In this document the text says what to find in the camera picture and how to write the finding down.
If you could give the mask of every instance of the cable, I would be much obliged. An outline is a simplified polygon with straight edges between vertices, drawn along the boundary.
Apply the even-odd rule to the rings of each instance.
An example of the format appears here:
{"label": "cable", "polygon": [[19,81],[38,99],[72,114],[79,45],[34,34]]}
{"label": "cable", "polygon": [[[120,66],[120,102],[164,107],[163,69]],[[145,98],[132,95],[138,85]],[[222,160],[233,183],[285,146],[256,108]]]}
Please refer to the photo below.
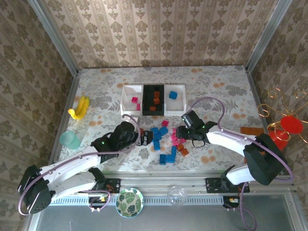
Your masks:
{"label": "cable", "polygon": [[[99,211],[101,211],[103,208],[105,208],[106,207],[106,205],[110,202],[110,200],[111,200],[111,194],[110,194],[110,192],[108,191],[108,190],[88,190],[88,191],[82,191],[82,192],[84,192],[84,193],[107,193],[108,194],[108,199],[107,199],[107,201],[106,201],[106,203],[103,205],[103,206],[101,206],[101,207],[99,207],[98,209],[97,209],[97,211],[99,212]],[[92,212],[94,212],[94,208],[92,207],[92,205],[93,205],[93,203],[94,203],[94,201],[95,200],[93,200],[93,201],[91,201],[91,203],[90,203],[90,206],[89,206],[89,208],[92,210]]]}
{"label": "cable", "polygon": [[81,155],[78,155],[72,159],[69,159],[67,161],[64,161],[62,162],[61,164],[59,164],[58,166],[55,166],[53,167],[52,169],[50,169],[48,172],[45,172],[43,173],[42,175],[39,175],[38,177],[36,177],[33,181],[31,181],[28,186],[25,188],[25,190],[23,191],[23,193],[21,194],[20,196],[20,199],[19,199],[19,202],[18,202],[18,211],[21,215],[24,215],[24,216],[27,216],[27,215],[30,215],[29,213],[24,213],[22,210],[21,210],[21,206],[22,206],[22,201],[26,195],[26,193],[29,191],[29,189],[37,182],[39,181],[41,178],[47,176],[48,174],[52,174],[53,171],[57,170],[58,168],[74,161],[74,160],[77,160],[77,159],[80,159],[80,158],[83,158],[83,157],[86,157],[86,156],[91,156],[91,155],[105,155],[105,154],[122,154],[122,153],[126,153],[126,152],[129,152],[131,151],[132,149],[135,148],[135,146],[137,145],[137,143],[139,142],[140,140],[140,136],[141,136],[141,132],[140,132],[140,127],[138,125],[138,123],[135,121],[135,119],[133,117],[131,117],[130,115],[127,115],[127,114],[123,114],[122,117],[124,118],[125,116],[129,117],[133,124],[137,127],[138,129],[138,138],[136,140],[136,142],[128,149],[125,149],[125,150],[121,150],[121,151],[116,151],[116,152],[98,152],[98,153],[85,153],[85,154],[81,154]]}
{"label": "cable", "polygon": [[[223,118],[223,116],[225,115],[225,106],[223,105],[223,103],[219,100],[219,99],[216,99],[214,97],[210,97],[210,96],[205,96],[197,101],[195,101],[192,106],[190,107],[190,110],[192,110],[192,108],[198,103],[200,102],[201,100],[214,100],[214,101],[217,101],[221,107],[222,107],[222,114],[217,122],[217,126],[218,128],[221,130],[222,133],[224,134],[227,134],[227,135],[230,135],[230,136],[233,136],[233,137],[236,137],[236,138],[239,138],[239,139],[246,139],[252,143],[254,143],[255,145],[259,146],[260,148],[262,148],[263,150],[267,151],[269,154],[271,154],[272,156],[274,156],[286,169],[287,171],[289,172],[290,174],[290,178],[289,179],[276,179],[276,180],[280,180],[280,181],[285,181],[285,182],[293,182],[294,180],[294,174],[292,172],[292,170],[290,169],[290,167],[279,157],[277,156],[273,151],[271,151],[270,149],[268,149],[267,147],[263,146],[262,144],[256,142],[255,140],[253,139],[250,139],[246,136],[242,136],[242,135],[239,135],[239,134],[236,134],[236,133],[233,133],[233,132],[230,132],[230,131],[226,131],[224,130],[221,126],[220,126],[220,122],[221,122],[221,119]],[[257,229],[257,220],[255,218],[255,216],[247,209],[244,209],[243,208],[243,197],[244,197],[244,190],[245,190],[245,187],[246,185],[248,184],[248,182],[245,182],[244,185],[243,185],[243,188],[242,188],[242,192],[241,192],[241,196],[240,196],[240,212],[241,212],[241,217],[242,217],[242,221],[244,223],[244,225],[246,226],[246,228],[249,230],[249,231],[255,231]],[[244,219],[244,214],[243,214],[243,211],[246,211],[253,219],[254,219],[254,222],[255,222],[255,227],[253,229],[250,229]]]}

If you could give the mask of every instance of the pink block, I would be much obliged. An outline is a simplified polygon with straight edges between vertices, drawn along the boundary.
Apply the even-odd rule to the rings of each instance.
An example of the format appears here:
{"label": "pink block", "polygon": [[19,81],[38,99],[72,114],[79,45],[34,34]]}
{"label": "pink block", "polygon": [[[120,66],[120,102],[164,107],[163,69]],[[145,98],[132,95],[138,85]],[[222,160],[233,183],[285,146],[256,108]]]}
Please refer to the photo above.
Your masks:
{"label": "pink block", "polygon": [[178,138],[173,134],[173,135],[171,135],[171,140],[172,140],[172,141],[177,141]]}
{"label": "pink block", "polygon": [[169,124],[169,121],[167,121],[167,120],[164,120],[164,121],[162,122],[162,126],[163,126],[163,127],[167,127],[168,124]]}
{"label": "pink block", "polygon": [[131,99],[131,102],[132,102],[132,103],[137,103],[137,102],[138,102],[138,98],[137,98],[137,97],[133,97],[133,98]]}
{"label": "pink block", "polygon": [[173,146],[178,146],[180,144],[180,141],[172,141]]}

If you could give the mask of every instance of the blue block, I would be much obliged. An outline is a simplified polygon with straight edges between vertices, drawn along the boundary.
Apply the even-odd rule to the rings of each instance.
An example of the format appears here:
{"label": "blue block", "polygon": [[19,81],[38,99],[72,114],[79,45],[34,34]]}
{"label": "blue block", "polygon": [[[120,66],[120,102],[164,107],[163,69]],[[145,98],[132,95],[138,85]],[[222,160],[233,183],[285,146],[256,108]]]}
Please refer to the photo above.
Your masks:
{"label": "blue block", "polygon": [[175,156],[173,156],[173,155],[167,155],[167,156],[166,156],[166,162],[167,162],[167,163],[175,163]]}
{"label": "blue block", "polygon": [[160,165],[165,165],[166,164],[166,155],[165,154],[160,154],[159,155],[159,164]]}
{"label": "blue block", "polygon": [[164,136],[168,133],[168,129],[166,127],[161,127],[159,133]]}
{"label": "blue block", "polygon": [[159,133],[155,134],[153,137],[153,141],[160,141],[161,139],[162,139],[162,136]]}
{"label": "blue block", "polygon": [[174,100],[177,98],[177,96],[178,94],[175,91],[171,91],[169,94],[169,98],[174,99]]}
{"label": "blue block", "polygon": [[177,154],[177,148],[176,148],[176,146],[172,146],[172,148],[171,148],[171,155],[172,156],[176,156],[176,154]]}
{"label": "blue block", "polygon": [[159,131],[158,131],[158,128],[151,128],[150,129],[152,132],[153,132],[153,134],[157,134]]}
{"label": "blue block", "polygon": [[154,145],[154,150],[155,151],[159,151],[160,150],[160,143],[159,143],[159,141],[154,141],[153,145]]}

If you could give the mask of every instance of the damask wallpaper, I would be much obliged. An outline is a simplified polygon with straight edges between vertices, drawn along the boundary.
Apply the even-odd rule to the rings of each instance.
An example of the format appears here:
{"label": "damask wallpaper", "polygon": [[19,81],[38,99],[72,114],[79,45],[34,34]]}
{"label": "damask wallpaper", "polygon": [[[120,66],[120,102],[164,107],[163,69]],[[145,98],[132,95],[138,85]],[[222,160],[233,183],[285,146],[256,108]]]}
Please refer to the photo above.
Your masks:
{"label": "damask wallpaper", "polygon": [[21,230],[17,186],[48,163],[71,82],[27,2],[0,0],[0,230]]}
{"label": "damask wallpaper", "polygon": [[[297,99],[296,91],[308,93],[308,0],[293,0],[277,31],[265,49],[252,76],[261,101],[277,110],[284,110],[282,95],[273,99],[270,88],[285,92],[286,106],[296,110],[308,102],[308,97]],[[308,105],[299,110],[298,117],[308,120]],[[271,113],[269,122],[279,120],[279,113]],[[308,140],[308,126],[301,133]],[[293,136],[285,150],[289,165],[296,175],[295,184],[308,217],[308,146]]]}
{"label": "damask wallpaper", "polygon": [[43,0],[76,65],[245,65],[278,0]]}

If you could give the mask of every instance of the table surface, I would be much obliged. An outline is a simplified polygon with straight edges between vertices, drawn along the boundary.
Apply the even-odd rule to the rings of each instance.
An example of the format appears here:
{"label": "table surface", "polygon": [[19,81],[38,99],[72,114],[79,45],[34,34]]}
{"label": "table surface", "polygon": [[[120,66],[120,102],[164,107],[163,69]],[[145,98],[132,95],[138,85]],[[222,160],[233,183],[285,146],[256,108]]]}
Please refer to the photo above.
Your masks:
{"label": "table surface", "polygon": [[[223,127],[237,132],[240,127],[262,127],[243,66],[85,69],[78,76],[80,81],[73,108],[76,108],[81,95],[90,97],[90,107],[82,120],[70,118],[67,130],[75,132],[82,143],[74,151],[63,147],[60,160],[80,152],[96,138],[113,131],[121,122],[120,99],[125,84],[185,84],[187,109],[201,97],[216,97],[226,107],[226,114],[221,121]],[[204,122],[217,122],[221,115],[220,106],[206,100],[199,102],[194,110]],[[186,157],[177,152],[175,163],[159,165],[159,155],[171,153],[172,129],[184,123],[179,116],[142,116],[140,123],[141,128],[149,130],[161,127],[163,120],[170,123],[167,127],[169,133],[160,141],[160,151],[154,150],[153,143],[137,146],[130,153],[102,163],[100,169],[212,171],[244,163],[241,155],[224,147],[206,144],[202,148],[194,148],[192,142],[188,141],[184,144],[189,151]]]}

